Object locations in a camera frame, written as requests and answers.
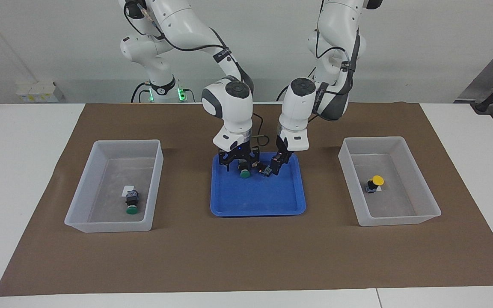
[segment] gray plastic bin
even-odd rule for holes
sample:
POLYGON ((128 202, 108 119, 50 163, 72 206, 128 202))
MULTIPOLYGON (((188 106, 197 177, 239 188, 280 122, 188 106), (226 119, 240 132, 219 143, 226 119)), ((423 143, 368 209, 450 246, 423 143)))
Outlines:
POLYGON ((64 223, 82 232, 151 230, 162 167, 159 140, 94 142, 64 223), (127 185, 140 196, 134 215, 125 212, 127 185))
POLYGON ((338 155, 361 226, 419 224, 440 209, 402 137, 345 138, 338 155), (367 193, 374 175, 385 183, 367 193))

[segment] white label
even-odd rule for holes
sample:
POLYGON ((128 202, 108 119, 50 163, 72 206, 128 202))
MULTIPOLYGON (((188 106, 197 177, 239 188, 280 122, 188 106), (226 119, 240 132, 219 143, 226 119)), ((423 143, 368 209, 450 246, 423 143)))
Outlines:
POLYGON ((123 193, 121 194, 121 197, 127 197, 127 192, 134 190, 134 185, 127 185, 123 187, 123 193))

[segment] white table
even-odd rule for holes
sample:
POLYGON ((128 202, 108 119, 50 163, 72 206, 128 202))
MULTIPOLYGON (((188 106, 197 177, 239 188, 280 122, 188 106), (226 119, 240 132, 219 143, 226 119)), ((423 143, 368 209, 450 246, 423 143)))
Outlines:
MULTIPOLYGON (((82 104, 0 105, 0 278, 83 107, 82 104)), ((486 115, 476 115, 468 105, 423 104, 422 108, 493 231, 493 120, 486 115)), ((0 307, 140 305, 165 308, 490 307, 493 306, 493 287, 0 298, 0 307)))

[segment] blue plastic tray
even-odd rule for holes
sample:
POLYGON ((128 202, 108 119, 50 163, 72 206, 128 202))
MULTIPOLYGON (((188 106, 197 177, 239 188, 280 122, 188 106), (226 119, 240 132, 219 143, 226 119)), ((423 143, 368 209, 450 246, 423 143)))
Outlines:
MULTIPOLYGON (((260 153, 260 160, 269 164, 274 153, 260 153)), ((214 156, 211 185, 211 211, 220 217, 290 216, 306 210, 300 165, 296 155, 284 164, 279 175, 264 177, 255 170, 249 178, 239 177, 238 162, 218 164, 214 156)))

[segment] white wall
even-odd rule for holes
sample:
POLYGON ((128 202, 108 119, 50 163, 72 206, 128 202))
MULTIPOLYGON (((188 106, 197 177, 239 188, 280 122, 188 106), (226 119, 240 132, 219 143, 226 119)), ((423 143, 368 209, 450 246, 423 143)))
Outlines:
MULTIPOLYGON (((318 0, 190 3, 254 78, 255 100, 273 100, 313 68, 306 39, 315 28, 318 0)), ((143 68, 119 50, 133 31, 117 0, 0 1, 3 41, 36 80, 55 81, 70 102, 130 99, 146 79, 143 68)), ((493 0, 384 0, 364 12, 361 31, 368 49, 358 62, 353 101, 450 103, 493 58, 493 0)), ((14 83, 29 80, 6 54, 0 50, 0 103, 16 102, 14 83)), ((200 51, 164 56, 198 97, 222 76, 200 51)))

